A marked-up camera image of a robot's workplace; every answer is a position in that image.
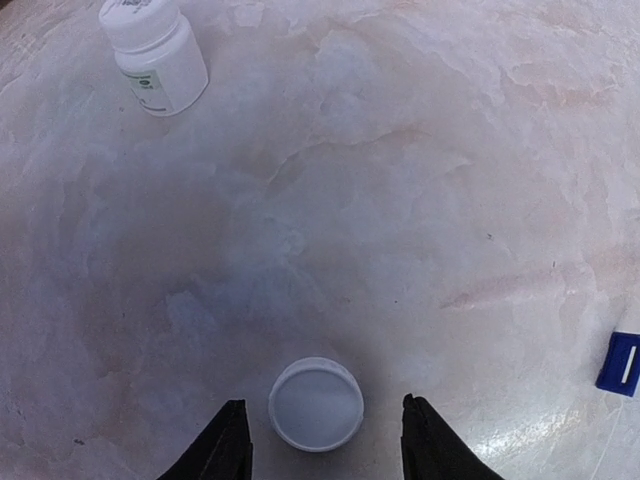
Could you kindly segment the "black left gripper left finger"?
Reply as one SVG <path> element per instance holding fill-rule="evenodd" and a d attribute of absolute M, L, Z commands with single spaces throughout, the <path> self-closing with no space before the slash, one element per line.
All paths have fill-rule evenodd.
<path fill-rule="evenodd" d="M 158 480 L 250 480 L 253 467 L 245 400 L 229 400 Z"/>

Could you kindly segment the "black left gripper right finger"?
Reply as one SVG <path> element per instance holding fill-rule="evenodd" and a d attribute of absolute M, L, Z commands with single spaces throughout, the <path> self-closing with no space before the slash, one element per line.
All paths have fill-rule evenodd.
<path fill-rule="evenodd" d="M 403 399 L 401 453 L 406 480 L 500 480 L 423 397 Z"/>

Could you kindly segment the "small white bottle cap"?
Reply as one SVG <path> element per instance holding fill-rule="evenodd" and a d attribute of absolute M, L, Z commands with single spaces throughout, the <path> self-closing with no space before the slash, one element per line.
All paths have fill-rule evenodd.
<path fill-rule="evenodd" d="M 288 445 L 325 453 L 347 444 L 364 420 L 364 397 L 355 377 L 324 357 L 299 359 L 275 380 L 268 397 L 273 429 Z"/>

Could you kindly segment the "clear plastic pill organizer box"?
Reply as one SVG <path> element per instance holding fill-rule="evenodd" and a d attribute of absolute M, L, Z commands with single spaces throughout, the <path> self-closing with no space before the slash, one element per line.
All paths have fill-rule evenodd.
<path fill-rule="evenodd" d="M 609 337 L 596 378 L 602 391 L 632 398 L 639 384 L 639 312 L 628 309 Z"/>

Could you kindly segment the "white pill bottle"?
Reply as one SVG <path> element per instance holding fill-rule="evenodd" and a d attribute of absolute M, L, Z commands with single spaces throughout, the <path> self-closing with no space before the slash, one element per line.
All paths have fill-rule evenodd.
<path fill-rule="evenodd" d="M 208 70 L 175 1 L 106 1 L 98 20 L 143 110 L 157 117 L 175 115 L 204 92 Z"/>

